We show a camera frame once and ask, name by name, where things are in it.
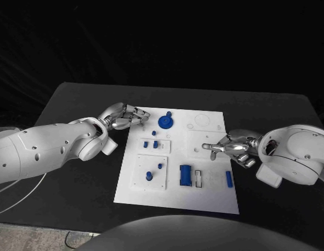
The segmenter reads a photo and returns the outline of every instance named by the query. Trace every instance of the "robotic hand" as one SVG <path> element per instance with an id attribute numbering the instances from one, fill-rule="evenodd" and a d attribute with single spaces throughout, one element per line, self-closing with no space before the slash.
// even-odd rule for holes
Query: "robotic hand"
<path id="1" fill-rule="evenodd" d="M 97 118 L 0 132 L 0 183 L 42 175 L 73 158 L 86 161 L 99 151 L 108 155 L 117 147 L 108 131 L 143 123 L 149 116 L 117 103 Z"/>
<path id="2" fill-rule="evenodd" d="M 224 152 L 244 168 L 255 163 L 248 156 L 257 156 L 261 165 L 255 177 L 274 188 L 281 178 L 302 185 L 324 180 L 324 130 L 309 125 L 292 125 L 263 136 L 231 130 L 215 145 L 201 147 L 211 150 L 211 160 Z"/>

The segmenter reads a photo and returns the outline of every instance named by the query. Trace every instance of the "blue object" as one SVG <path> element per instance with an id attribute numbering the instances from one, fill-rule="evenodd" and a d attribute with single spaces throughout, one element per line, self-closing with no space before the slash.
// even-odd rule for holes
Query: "blue object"
<path id="1" fill-rule="evenodd" d="M 150 181 L 151 180 L 151 173 L 150 172 L 146 172 L 146 180 Z"/>
<path id="2" fill-rule="evenodd" d="M 180 165 L 179 166 L 180 170 L 180 179 L 179 179 L 179 185 L 180 186 L 192 186 L 192 181 L 190 181 L 190 166 L 189 165 Z"/>
<path id="3" fill-rule="evenodd" d="M 172 113 L 167 112 L 157 120 L 157 125 L 162 129 L 169 129 L 173 125 Z"/>
<path id="4" fill-rule="evenodd" d="M 232 183 L 231 183 L 231 172 L 229 171 L 225 171 L 225 178 L 227 178 L 227 186 L 231 188 Z"/>

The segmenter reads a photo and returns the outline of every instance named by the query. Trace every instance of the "floor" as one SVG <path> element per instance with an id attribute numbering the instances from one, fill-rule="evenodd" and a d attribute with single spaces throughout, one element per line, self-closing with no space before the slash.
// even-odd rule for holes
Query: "floor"
<path id="1" fill-rule="evenodd" d="M 0 251 L 69 251 L 65 244 L 68 231 L 0 224 Z M 70 232 L 68 246 L 76 248 L 91 239 L 91 234 Z"/>

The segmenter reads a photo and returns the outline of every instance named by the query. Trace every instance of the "blue knob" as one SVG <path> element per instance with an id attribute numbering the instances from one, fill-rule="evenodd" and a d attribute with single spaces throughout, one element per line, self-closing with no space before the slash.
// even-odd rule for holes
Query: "blue knob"
<path id="1" fill-rule="evenodd" d="M 173 125 L 172 113 L 167 112 L 157 120 L 157 125 L 162 129 L 169 129 Z"/>
<path id="2" fill-rule="evenodd" d="M 146 172 L 146 180 L 150 181 L 151 180 L 151 173 L 150 172 Z"/>

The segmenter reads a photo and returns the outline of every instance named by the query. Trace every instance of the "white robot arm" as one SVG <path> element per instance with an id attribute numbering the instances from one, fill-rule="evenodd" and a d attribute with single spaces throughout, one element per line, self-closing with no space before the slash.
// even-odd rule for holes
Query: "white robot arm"
<path id="1" fill-rule="evenodd" d="M 149 116 L 117 103 L 97 118 L 0 132 L 0 183 L 42 175 L 73 158 L 86 161 L 99 151 L 108 155 L 117 147 L 108 131 L 143 123 Z"/>
<path id="2" fill-rule="evenodd" d="M 292 125 L 260 136 L 247 130 L 232 130 L 215 145 L 202 144 L 215 154 L 224 152 L 237 163 L 248 168 L 254 155 L 261 160 L 255 177 L 266 184 L 279 187 L 281 178 L 312 185 L 324 180 L 324 130 L 309 125 Z"/>

